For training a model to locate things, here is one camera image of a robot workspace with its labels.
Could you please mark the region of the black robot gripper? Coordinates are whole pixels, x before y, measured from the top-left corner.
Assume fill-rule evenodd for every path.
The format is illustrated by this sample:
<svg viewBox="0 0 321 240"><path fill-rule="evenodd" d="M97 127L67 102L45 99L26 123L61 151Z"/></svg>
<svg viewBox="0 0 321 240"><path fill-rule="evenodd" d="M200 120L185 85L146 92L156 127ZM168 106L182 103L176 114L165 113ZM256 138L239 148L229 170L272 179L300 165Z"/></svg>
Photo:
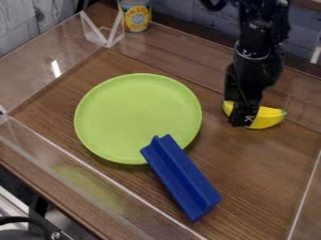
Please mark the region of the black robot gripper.
<svg viewBox="0 0 321 240"><path fill-rule="evenodd" d="M261 101L265 89L281 77L283 68L280 45L269 48L263 56L255 56L240 43L235 44L233 61L225 79L225 100L235 101L229 116L235 127L249 127L253 124L260 106L252 102Z"/></svg>

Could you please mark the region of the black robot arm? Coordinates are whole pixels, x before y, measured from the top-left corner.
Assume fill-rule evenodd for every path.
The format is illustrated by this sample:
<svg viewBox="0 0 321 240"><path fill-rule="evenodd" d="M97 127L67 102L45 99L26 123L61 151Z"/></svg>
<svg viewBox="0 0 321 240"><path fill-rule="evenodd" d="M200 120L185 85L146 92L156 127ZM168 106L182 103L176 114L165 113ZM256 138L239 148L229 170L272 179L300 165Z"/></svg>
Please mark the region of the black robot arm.
<svg viewBox="0 0 321 240"><path fill-rule="evenodd" d="M215 12L239 8L240 37L227 68L223 109L235 127L269 128L287 112L261 105L265 90L275 86L283 69L281 43L289 37L292 0L200 0Z"/></svg>

